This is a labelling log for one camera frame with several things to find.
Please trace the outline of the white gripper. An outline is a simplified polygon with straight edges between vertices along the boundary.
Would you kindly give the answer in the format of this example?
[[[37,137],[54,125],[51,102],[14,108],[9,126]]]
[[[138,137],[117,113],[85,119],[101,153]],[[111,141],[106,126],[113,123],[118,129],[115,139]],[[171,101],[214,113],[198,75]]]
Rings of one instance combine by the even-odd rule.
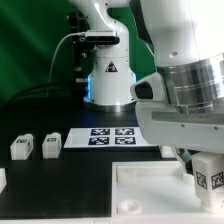
[[[150,144],[175,147],[175,157],[187,174],[193,174],[193,167],[186,149],[224,154],[224,99],[214,102],[214,112],[181,114],[168,103],[157,72],[133,84],[130,91],[142,136]]]

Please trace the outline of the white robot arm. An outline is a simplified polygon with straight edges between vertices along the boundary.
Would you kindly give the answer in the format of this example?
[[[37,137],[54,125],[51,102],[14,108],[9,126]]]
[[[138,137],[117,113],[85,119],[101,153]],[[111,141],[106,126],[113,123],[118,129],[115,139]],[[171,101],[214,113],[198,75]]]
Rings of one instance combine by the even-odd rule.
[[[90,25],[84,40],[96,62],[88,105],[136,105],[143,137],[159,146],[224,154],[224,0],[70,0]],[[152,51],[155,73],[137,80],[129,68],[128,30],[111,8],[131,9]]]

